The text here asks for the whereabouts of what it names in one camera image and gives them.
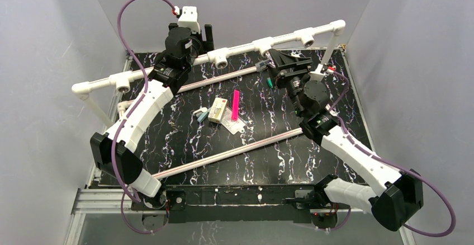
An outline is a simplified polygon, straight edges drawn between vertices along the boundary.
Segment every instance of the white wall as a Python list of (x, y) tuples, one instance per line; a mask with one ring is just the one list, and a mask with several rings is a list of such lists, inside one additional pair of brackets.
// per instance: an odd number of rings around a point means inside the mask
[[(114, 27), (117, 13), (128, 0), (99, 0)], [(201, 26), (214, 27), (216, 48), (246, 44), (267, 36), (287, 34), (344, 19), (347, 43), (369, 0), (170, 0), (175, 5), (197, 6)], [(124, 35), (136, 51), (164, 49), (168, 24), (176, 22), (169, 6), (158, 0), (134, 2), (123, 17)], [(329, 35), (316, 38), (316, 45), (325, 46)], [(301, 46), (294, 42), (292, 46)]]
[[(123, 67), (97, 0), (0, 0), (0, 244), (62, 244), (102, 125), (71, 92)], [(108, 110), (111, 91), (99, 93)]]
[[(435, 183), (457, 214), (445, 238), (472, 244), (474, 0), (371, 0), (348, 44), (349, 66), (376, 151)], [(425, 187), (412, 226), (440, 232), (449, 215)]]

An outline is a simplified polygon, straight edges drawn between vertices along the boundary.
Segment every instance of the black marble table surface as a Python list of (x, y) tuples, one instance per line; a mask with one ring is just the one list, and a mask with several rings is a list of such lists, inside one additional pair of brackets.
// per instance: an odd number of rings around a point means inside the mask
[[(286, 52), (302, 57), (316, 53), (320, 59), (324, 54), (324, 50)], [(150, 67), (156, 55), (140, 53), (138, 57), (145, 67)], [(231, 56), (228, 60), (229, 66), (222, 70), (211, 63), (194, 66), (187, 84), (252, 67), (262, 57), (251, 52)], [(333, 52), (331, 62), (337, 66), (337, 71), (348, 76), (341, 50)], [(138, 66), (133, 62), (131, 68), (137, 70)], [(295, 115), (286, 91), (270, 88), (267, 85), (268, 76), (265, 70), (177, 94), (147, 128), (135, 154), (150, 173), (157, 173), (298, 128), (300, 119)], [(344, 80), (331, 76), (324, 82), (334, 101), (343, 90)], [(136, 98), (143, 84), (143, 80), (134, 82), (131, 91), (122, 100)], [(211, 107), (215, 97), (232, 100), (235, 89), (241, 94), (239, 115), (247, 123), (244, 133), (232, 135), (222, 125), (207, 119), (198, 123), (192, 117), (192, 111)], [(351, 133), (370, 147), (352, 88), (335, 109)], [(167, 185), (317, 183), (328, 174), (336, 174), (346, 181), (363, 182), (342, 160), (300, 135), (168, 177), (162, 182)], [(102, 174), (99, 185), (117, 185), (117, 182), (113, 177)]]

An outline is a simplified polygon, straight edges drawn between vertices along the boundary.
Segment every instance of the pink highlighter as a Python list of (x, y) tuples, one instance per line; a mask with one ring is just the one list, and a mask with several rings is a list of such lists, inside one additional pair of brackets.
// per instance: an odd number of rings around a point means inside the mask
[(232, 99), (232, 121), (237, 121), (239, 118), (239, 99), (240, 99), (240, 91), (234, 90), (234, 98)]

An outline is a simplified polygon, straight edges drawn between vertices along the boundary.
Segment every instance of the metal rod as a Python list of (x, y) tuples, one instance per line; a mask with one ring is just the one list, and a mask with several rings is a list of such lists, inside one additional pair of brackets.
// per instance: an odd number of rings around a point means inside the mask
[(172, 175), (176, 175), (176, 174), (179, 174), (179, 173), (182, 173), (182, 172), (185, 172), (185, 171), (189, 171), (190, 169), (202, 167), (202, 166), (205, 166), (207, 164), (211, 164), (211, 163), (223, 160), (223, 159), (227, 159), (229, 157), (237, 156), (238, 154), (242, 154), (242, 153), (248, 152), (250, 150), (255, 150), (257, 148), (260, 148), (260, 147), (263, 147), (263, 146), (266, 146), (266, 145), (269, 145), (269, 144), (272, 144), (272, 143), (275, 143), (275, 142), (279, 142), (281, 140), (289, 139), (291, 137), (298, 136), (302, 133), (303, 133), (303, 131), (299, 128), (298, 129), (293, 129), (293, 130), (290, 130), (288, 132), (278, 134), (276, 136), (273, 136), (273, 137), (270, 137), (270, 138), (267, 138), (267, 139), (263, 139), (263, 140), (260, 140), (258, 142), (255, 142), (255, 143), (247, 144), (247, 145), (244, 145), (244, 146), (232, 149), (232, 150), (228, 150), (227, 152), (222, 152), (222, 153), (216, 154), (214, 156), (210, 156), (208, 158), (203, 158), (203, 159), (191, 162), (191, 163), (184, 164), (184, 165), (176, 167), (176, 168), (168, 169), (168, 170), (163, 171), (163, 172), (158, 172), (156, 174), (153, 174), (152, 176), (155, 177), (156, 179), (160, 180), (160, 179), (172, 176)]
[(94, 112), (94, 114), (97, 115), (97, 117), (102, 120), (102, 122), (109, 128), (113, 125), (112, 120), (108, 118), (108, 116), (105, 114), (105, 112), (97, 105), (96, 101), (93, 100), (90, 96), (88, 96), (85, 100), (84, 103), (91, 108), (91, 110)]
[[(178, 90), (178, 93), (193, 90), (195, 88), (208, 86), (209, 84), (215, 84), (215, 83), (225, 81), (225, 80), (229, 80), (229, 79), (232, 79), (232, 78), (235, 78), (235, 77), (244, 76), (246, 74), (255, 73), (256, 71), (257, 71), (256, 67), (250, 67), (250, 68), (247, 68), (247, 69), (237, 70), (235, 72), (223, 74), (221, 76), (212, 77), (212, 78), (202, 80), (202, 81), (199, 81), (199, 82), (196, 82), (196, 83), (187, 84), (186, 86), (182, 86), (181, 89)], [(127, 109), (128, 107), (130, 107), (132, 105), (133, 101), (134, 100), (122, 101), (117, 105), (118, 106), (117, 110), (118, 110), (119, 118), (122, 118), (122, 115), (125, 113), (125, 111), (122, 110), (121, 108)]]

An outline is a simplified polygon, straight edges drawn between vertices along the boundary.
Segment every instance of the small box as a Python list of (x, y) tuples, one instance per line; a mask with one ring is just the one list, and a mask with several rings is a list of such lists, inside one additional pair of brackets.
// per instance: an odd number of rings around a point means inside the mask
[(207, 119), (211, 122), (221, 123), (222, 117), (225, 112), (225, 107), (227, 106), (227, 100), (224, 98), (216, 98), (212, 104), (211, 110), (209, 111), (209, 116)]

